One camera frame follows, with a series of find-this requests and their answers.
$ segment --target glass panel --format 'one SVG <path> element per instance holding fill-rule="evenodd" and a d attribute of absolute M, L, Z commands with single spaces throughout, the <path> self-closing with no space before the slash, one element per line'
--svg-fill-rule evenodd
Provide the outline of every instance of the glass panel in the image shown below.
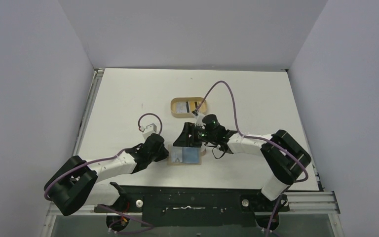
<path fill-rule="evenodd" d="M 320 215 L 280 215 L 277 232 L 281 237 L 334 237 L 329 217 Z M 142 229 L 139 223 L 130 222 L 125 231 Z M 105 216 L 58 216 L 52 237 L 107 237 Z M 142 237 L 211 237 L 211 236 L 265 236 L 259 228 L 242 228 L 237 225 L 220 227 L 156 227 L 134 236 Z"/>

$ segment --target screw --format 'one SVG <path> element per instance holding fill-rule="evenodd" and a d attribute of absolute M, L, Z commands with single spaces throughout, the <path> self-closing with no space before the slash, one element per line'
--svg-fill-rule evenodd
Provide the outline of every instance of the screw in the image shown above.
<path fill-rule="evenodd" d="M 242 206 L 248 207 L 249 206 L 249 200 L 248 199 L 242 200 Z"/>
<path fill-rule="evenodd" d="M 143 201 L 142 200 L 137 200 L 136 201 L 136 207 L 140 208 L 143 206 Z"/>

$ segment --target white wall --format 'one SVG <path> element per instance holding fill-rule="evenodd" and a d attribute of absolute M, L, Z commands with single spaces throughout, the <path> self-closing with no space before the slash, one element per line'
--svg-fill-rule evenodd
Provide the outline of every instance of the white wall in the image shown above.
<path fill-rule="evenodd" d="M 0 237 L 40 234 L 92 75 L 57 0 L 0 0 Z"/>
<path fill-rule="evenodd" d="M 95 67 L 287 69 L 327 0 L 59 0 Z"/>
<path fill-rule="evenodd" d="M 346 236 L 379 236 L 379 1 L 329 0 L 289 77 Z"/>

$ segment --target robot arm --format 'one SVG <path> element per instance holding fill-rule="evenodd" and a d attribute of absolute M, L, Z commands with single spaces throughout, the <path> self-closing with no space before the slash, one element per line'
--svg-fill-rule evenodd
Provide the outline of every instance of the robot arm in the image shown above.
<path fill-rule="evenodd" d="M 264 157 L 273 176 L 263 186 L 261 193 L 269 200 L 275 200 L 282 194 L 298 179 L 303 170 L 291 158 L 267 141 L 272 141 L 293 154 L 304 167 L 311 162 L 310 155 L 285 130 L 278 130 L 275 134 L 245 137 L 237 131 L 227 130 L 220 125 L 217 117 L 213 114 L 204 116 L 197 112 L 194 113 L 198 117 L 197 122 L 195 124 L 185 123 L 184 130 L 174 142 L 174 146 L 201 147 L 202 143 L 210 143 L 224 153 L 246 153 Z M 200 118 L 202 118 L 203 127 L 200 126 Z"/>
<path fill-rule="evenodd" d="M 84 165 L 86 161 L 79 156 L 68 159 L 44 186 L 49 199 L 65 216 L 73 214 L 83 205 L 114 204 L 120 197 L 121 188 L 116 183 L 101 184 L 101 181 L 120 174 L 139 172 L 152 161 L 158 162 L 169 156 L 164 139 L 155 133 L 154 124 L 146 127 L 143 136 L 146 139 L 144 143 L 125 149 L 110 160 Z M 81 165 L 83 167 L 50 186 L 60 176 Z"/>

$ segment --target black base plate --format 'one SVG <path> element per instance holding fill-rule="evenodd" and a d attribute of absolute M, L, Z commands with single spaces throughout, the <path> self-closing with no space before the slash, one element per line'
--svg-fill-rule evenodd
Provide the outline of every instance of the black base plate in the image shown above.
<path fill-rule="evenodd" d="M 198 189 L 146 186 L 121 186 L 130 201 L 129 212 L 142 212 L 142 220 L 154 226 L 256 226 L 254 212 L 272 212 L 275 202 L 262 196 L 260 190 Z M 247 198 L 249 207 L 241 200 Z M 143 207 L 137 208 L 137 200 Z M 288 211 L 285 206 L 279 211 Z M 96 208 L 95 212 L 106 212 Z"/>

